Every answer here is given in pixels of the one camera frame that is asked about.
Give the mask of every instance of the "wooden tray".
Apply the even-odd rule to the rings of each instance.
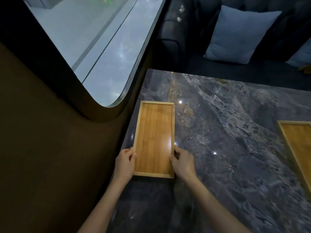
[[[134,140],[134,175],[174,178],[169,160],[174,155],[174,136],[174,103],[142,101]]]
[[[311,200],[311,122],[278,121],[291,161]]]

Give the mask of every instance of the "sofa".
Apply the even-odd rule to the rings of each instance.
[[[282,11],[248,64],[203,57],[221,5]],[[170,0],[154,47],[156,69],[311,91],[311,75],[285,63],[311,37],[311,0]]]

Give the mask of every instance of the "dark marble surface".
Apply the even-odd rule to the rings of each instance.
[[[253,232],[311,232],[311,204],[289,168],[277,120],[311,121],[311,92],[148,70],[141,100],[175,102],[175,141],[213,195]],[[108,232],[212,232],[184,184],[134,176]]]

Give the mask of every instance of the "sofa armrest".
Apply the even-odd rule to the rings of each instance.
[[[181,69],[195,8],[195,0],[171,0],[155,42],[154,57],[158,68]]]

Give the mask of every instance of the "person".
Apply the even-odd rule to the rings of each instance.
[[[212,229],[216,233],[249,233],[250,231],[224,208],[199,180],[194,168],[193,156],[176,145],[175,151],[179,155],[179,159],[173,155],[170,156],[174,171],[189,188],[209,219]],[[120,152],[116,158],[115,173],[111,183],[78,233],[102,233],[106,231],[115,205],[134,174],[136,156],[133,153],[133,148],[123,149]]]

